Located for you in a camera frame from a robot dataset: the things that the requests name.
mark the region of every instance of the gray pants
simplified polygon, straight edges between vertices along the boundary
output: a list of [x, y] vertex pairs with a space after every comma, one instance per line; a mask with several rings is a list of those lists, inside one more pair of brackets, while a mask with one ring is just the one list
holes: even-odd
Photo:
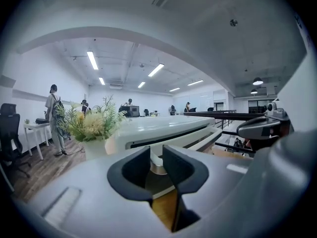
[[52, 119], [50, 121], [50, 127], [51, 127], [52, 139], [53, 139], [55, 147], [57, 148], [57, 152], [64, 151], [65, 150], [64, 138], [58, 133], [55, 120]]

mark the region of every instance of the wooden floor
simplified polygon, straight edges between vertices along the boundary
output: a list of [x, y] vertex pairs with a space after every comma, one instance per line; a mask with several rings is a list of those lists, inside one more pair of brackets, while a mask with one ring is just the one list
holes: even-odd
[[[67, 152], [75, 152], [80, 149], [80, 145], [75, 140], [65, 140]], [[9, 180], [14, 187], [14, 196], [24, 202], [28, 202], [41, 188], [52, 180], [56, 179], [77, 164], [86, 161], [84, 150], [70, 156], [54, 156], [55, 148], [50, 145], [41, 145], [43, 160], [41, 161], [37, 150], [33, 150], [33, 156], [26, 155], [21, 161], [28, 161], [32, 166], [22, 166], [21, 169], [31, 176], [27, 178], [20, 171], [13, 171], [9, 174]], [[165, 224], [171, 229], [176, 210], [176, 190], [157, 198], [153, 201], [152, 209]]]

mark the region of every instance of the chair headrest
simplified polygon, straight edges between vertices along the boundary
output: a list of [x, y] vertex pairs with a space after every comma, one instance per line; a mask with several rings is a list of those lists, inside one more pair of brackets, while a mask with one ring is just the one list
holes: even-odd
[[0, 108], [0, 114], [3, 116], [11, 116], [16, 114], [16, 104], [3, 103]]

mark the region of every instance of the black cap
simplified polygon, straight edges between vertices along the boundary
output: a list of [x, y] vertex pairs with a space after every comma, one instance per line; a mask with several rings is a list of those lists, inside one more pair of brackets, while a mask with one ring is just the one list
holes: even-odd
[[50, 93], [51, 93], [51, 89], [53, 89], [54, 91], [57, 92], [57, 85], [53, 84], [50, 88]]

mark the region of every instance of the flower bouquet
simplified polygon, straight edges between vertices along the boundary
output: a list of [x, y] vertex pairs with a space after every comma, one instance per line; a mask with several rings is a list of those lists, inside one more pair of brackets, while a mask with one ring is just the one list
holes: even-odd
[[57, 126], [83, 143], [87, 160], [106, 154], [106, 140], [119, 129], [125, 118], [124, 112], [116, 112], [112, 95], [103, 100], [101, 106], [94, 106], [86, 115], [77, 110], [79, 104], [72, 103], [69, 110], [57, 107], [57, 114], [63, 118], [57, 120]]

